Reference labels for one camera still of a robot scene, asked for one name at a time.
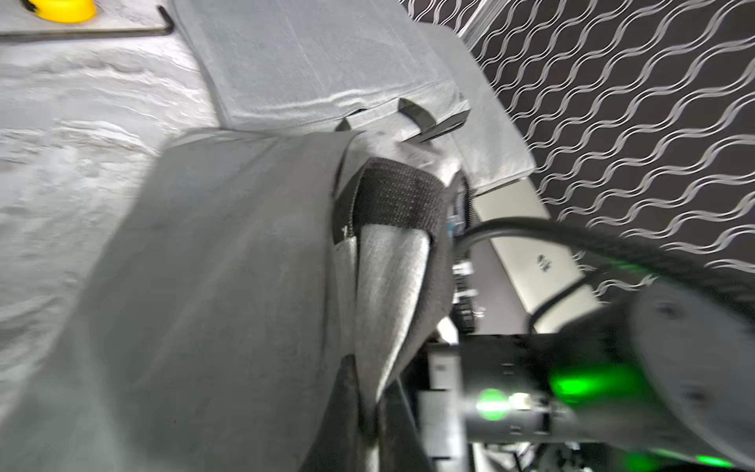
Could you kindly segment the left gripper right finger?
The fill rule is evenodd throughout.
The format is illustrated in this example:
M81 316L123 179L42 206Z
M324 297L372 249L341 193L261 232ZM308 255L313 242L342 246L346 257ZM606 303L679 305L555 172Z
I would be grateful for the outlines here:
M379 470L432 472L401 381L393 382L377 405Z

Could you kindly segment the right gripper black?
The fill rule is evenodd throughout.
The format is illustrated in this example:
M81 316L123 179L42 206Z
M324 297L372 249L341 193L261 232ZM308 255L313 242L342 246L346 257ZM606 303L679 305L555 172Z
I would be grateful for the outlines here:
M495 444L530 444L532 466L549 444L566 441L566 409L548 392L548 334L475 334L477 291L471 258L456 264L452 345L428 348L430 387L419 391L419 432L440 471L467 471Z

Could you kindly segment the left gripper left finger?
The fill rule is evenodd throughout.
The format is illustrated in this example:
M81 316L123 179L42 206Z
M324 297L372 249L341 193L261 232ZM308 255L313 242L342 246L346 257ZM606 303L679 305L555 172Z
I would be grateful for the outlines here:
M356 471L359 463L360 393L354 355L347 355L335 378L318 434L300 472Z

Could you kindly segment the grey zippered laptop bag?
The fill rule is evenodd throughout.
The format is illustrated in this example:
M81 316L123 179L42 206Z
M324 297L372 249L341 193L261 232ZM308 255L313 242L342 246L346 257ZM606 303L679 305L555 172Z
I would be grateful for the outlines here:
M528 177L535 159L465 43L447 27L418 27L470 105L465 124L432 146L460 160L477 195Z

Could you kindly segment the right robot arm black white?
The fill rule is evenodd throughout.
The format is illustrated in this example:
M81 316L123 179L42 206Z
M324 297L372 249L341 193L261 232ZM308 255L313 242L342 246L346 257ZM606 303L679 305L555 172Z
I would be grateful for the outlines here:
M754 292L671 255L535 218L473 223L455 184L458 344L427 350L417 395L421 445L436 471L473 471L484 450L515 471L750 471L754 467ZM549 330L546 315L591 281L584 275L538 307L515 334L474 322L474 245L522 236L579 247L650 286Z

